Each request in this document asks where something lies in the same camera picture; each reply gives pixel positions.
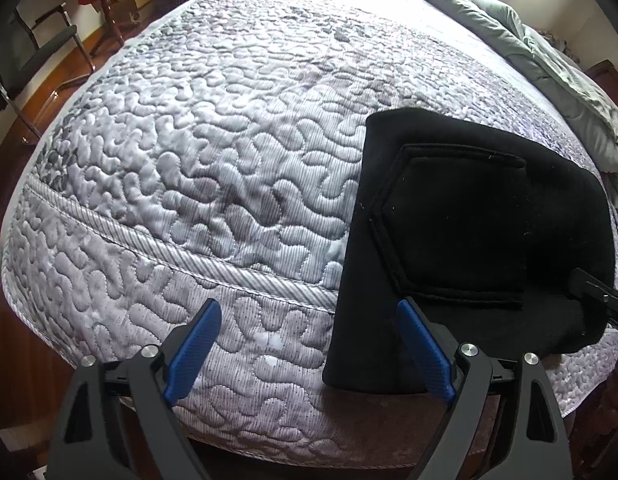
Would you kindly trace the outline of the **black pants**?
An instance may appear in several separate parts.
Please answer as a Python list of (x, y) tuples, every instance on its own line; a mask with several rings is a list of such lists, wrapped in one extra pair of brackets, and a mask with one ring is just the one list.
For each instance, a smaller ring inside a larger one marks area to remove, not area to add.
[(399, 302), (495, 358), (574, 353), (607, 314), (584, 272), (615, 284), (600, 180), (538, 142), (421, 108), (367, 117), (323, 379), (341, 390), (416, 393)]

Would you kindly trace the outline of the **grey green comforter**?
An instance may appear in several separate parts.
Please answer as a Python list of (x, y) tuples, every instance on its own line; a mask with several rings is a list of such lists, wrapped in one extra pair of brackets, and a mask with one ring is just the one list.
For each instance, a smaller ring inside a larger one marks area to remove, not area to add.
[(479, 37), (553, 104), (597, 168), (618, 174), (618, 106), (499, 0), (425, 0)]

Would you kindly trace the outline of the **quilted lavender bedspread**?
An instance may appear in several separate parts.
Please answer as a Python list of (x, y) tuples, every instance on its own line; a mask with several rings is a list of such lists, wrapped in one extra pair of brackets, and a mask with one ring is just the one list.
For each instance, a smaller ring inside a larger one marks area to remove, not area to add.
[[(160, 344), (207, 299), (222, 326), (175, 414), (199, 440), (297, 466), (409, 467), (443, 404), (326, 385), (370, 115), (421, 108), (589, 170), (616, 248), (618, 174), (553, 104), (425, 0), (192, 0), (64, 105), (3, 218), (0, 285), (67, 362)], [(541, 356), (569, 414), (618, 332)]]

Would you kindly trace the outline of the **wooden headboard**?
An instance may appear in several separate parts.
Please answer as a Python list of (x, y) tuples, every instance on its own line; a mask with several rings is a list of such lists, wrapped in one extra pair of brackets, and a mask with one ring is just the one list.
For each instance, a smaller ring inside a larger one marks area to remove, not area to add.
[(586, 70), (593, 79), (618, 106), (618, 70), (609, 60), (596, 63)]

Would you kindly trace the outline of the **wooden coat rack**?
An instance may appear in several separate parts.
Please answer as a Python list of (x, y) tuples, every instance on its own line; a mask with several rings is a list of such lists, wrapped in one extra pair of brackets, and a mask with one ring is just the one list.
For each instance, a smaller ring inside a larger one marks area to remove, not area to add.
[(100, 47), (103, 46), (104, 42), (108, 39), (114, 39), (119, 47), (123, 47), (125, 40), (123, 38), (122, 32), (116, 21), (114, 20), (114, 15), (111, 6), (111, 0), (99, 0), (101, 5), (101, 11), (104, 15), (105, 20), (105, 29), (102, 36), (96, 41), (92, 49), (90, 50), (90, 55), (94, 58), (96, 53)]

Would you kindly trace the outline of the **black mesh chair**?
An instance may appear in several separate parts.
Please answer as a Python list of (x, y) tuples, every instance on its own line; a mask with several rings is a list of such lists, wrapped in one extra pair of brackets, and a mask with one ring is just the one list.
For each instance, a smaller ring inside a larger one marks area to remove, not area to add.
[[(47, 42), (39, 44), (34, 29), (44, 24), (54, 14), (62, 18), (64, 26)], [(37, 140), (40, 139), (40, 131), (26, 117), (21, 107), (15, 103), (15, 99), (44, 67), (44, 64), (70, 42), (77, 47), (80, 55), (87, 62), (89, 71), (84, 76), (63, 82), (60, 85), (61, 89), (84, 82), (96, 71), (96, 66), (78, 35), (77, 26), (70, 21), (66, 3), (62, 2), (41, 14), (32, 26), (24, 21), (18, 9), (14, 9), (4, 24), (0, 26), (0, 112), (10, 107)]]

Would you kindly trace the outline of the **cardboard box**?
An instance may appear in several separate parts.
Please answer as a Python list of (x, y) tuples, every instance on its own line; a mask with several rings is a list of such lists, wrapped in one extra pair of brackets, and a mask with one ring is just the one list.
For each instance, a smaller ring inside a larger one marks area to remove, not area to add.
[(156, 0), (111, 0), (116, 22), (140, 23), (152, 15)]

